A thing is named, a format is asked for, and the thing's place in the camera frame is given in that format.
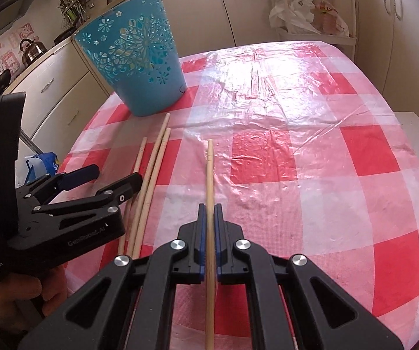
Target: bamboo chopstick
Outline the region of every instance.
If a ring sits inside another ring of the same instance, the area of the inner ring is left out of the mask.
[[[140,222],[141,211],[143,209],[143,204],[145,203],[145,196],[146,190],[148,189],[149,179],[151,178],[151,174],[154,168],[154,163],[156,161],[157,152],[159,147],[161,146],[162,138],[164,136],[164,131],[166,130],[167,123],[169,122],[169,118],[171,117],[170,113],[166,114],[164,121],[162,122],[161,129],[159,130],[159,134],[157,135],[156,142],[154,143],[153,150],[151,152],[151,157],[149,159],[148,166],[146,167],[145,177],[143,178],[143,184],[141,185],[141,191],[138,195],[138,203],[136,204],[136,211],[135,216],[133,217],[133,222],[131,223],[130,228],[130,236],[128,238],[128,248],[127,248],[127,255],[129,257],[133,254],[133,247],[136,239],[136,232],[138,231],[138,224]]]
[[[141,166],[141,160],[143,159],[143,153],[145,152],[146,141],[148,139],[144,137],[141,141],[140,150],[138,151],[138,155],[136,155],[135,166],[133,167],[133,173],[138,172]],[[124,215],[124,224],[125,224],[125,234],[120,237],[119,239],[119,248],[117,255],[121,255],[125,253],[125,238],[129,235],[129,225],[128,219],[131,214],[131,206],[133,204],[133,199],[129,199],[125,204],[125,215]]]
[[[214,350],[214,311],[216,295],[216,254],[214,242],[214,148],[208,141],[206,162],[206,350]]]
[[[148,220],[149,207],[151,206],[152,196],[154,194],[154,187],[156,186],[157,176],[161,169],[162,158],[166,152],[167,142],[169,141],[169,136],[171,134],[171,129],[167,128],[164,137],[162,138],[162,143],[159,148],[159,153],[157,154],[156,164],[152,171],[151,179],[149,180],[149,186],[146,190],[145,202],[141,211],[141,217],[138,224],[138,230],[136,231],[136,240],[135,245],[133,246],[132,258],[137,259],[140,257],[141,245],[143,243],[143,237],[145,236],[146,221]]]

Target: red and white checkered tablecloth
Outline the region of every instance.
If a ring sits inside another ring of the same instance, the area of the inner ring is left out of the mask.
[[[181,59],[188,90],[172,128],[141,255],[173,240],[205,202],[205,141],[215,146],[215,201],[273,255],[309,256],[410,349],[419,339],[419,161],[363,73],[322,42],[268,43]],[[146,168],[164,113],[132,117],[116,94],[84,129],[62,171],[95,163],[93,195]],[[66,266],[78,289],[118,240]],[[204,286],[179,286],[171,348],[204,349]],[[216,348],[251,348],[242,286],[218,286]]]

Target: blue trash bin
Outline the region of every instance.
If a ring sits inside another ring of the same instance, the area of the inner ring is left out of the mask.
[[[162,0],[125,1],[75,40],[135,116],[168,108],[187,89]]]

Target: hand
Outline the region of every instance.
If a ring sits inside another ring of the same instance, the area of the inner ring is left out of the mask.
[[[41,295],[45,301],[42,312],[48,316],[66,300],[66,277],[62,266],[49,271],[41,282],[29,275],[10,273],[0,282],[0,328],[11,333],[28,330],[29,325],[15,304]]]

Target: plastic table cover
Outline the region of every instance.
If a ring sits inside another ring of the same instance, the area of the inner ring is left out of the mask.
[[[141,255],[196,219],[213,139],[215,201],[225,219],[273,255],[309,256],[410,349],[419,339],[419,161],[376,88],[322,42],[224,49],[181,65],[188,90],[167,109],[171,140]],[[101,175],[58,201],[130,174],[147,136],[144,173],[164,114],[132,117],[112,94],[61,167],[95,163]],[[117,247],[118,240],[65,265],[70,291]],[[171,348],[204,349],[204,325],[204,285],[178,286]],[[243,286],[218,286],[215,331],[217,349],[251,348]]]

